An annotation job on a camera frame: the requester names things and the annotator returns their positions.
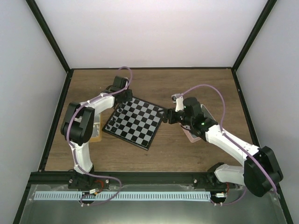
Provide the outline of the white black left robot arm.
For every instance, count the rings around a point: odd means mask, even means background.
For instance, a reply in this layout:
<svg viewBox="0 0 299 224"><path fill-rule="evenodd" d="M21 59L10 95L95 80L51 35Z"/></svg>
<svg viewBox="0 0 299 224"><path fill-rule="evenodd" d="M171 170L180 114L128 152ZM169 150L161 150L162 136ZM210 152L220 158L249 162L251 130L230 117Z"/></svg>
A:
<svg viewBox="0 0 299 224"><path fill-rule="evenodd" d="M67 107L60 132L71 148L74 170L81 174L79 183L86 189L95 184L95 176L90 173L93 163L89 153L94 119L117 103L130 101L132 99L130 83L131 79L116 76L113 84L98 96L82 103L69 103Z"/></svg>

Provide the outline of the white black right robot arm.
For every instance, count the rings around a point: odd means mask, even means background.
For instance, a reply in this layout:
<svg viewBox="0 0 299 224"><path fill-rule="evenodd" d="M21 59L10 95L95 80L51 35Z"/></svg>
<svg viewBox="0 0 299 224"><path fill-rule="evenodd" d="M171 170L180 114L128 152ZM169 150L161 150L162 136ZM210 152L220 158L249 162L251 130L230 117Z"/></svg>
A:
<svg viewBox="0 0 299 224"><path fill-rule="evenodd" d="M252 194L262 197L275 189L283 180L283 174L273 150L247 143L226 131L211 116L204 114L202 104L195 98L171 97L174 108L164 109L164 123L179 123L190 142L201 139L222 149L234 157L239 166L219 163L208 175L208 184L213 188L224 182L245 186Z"/></svg>

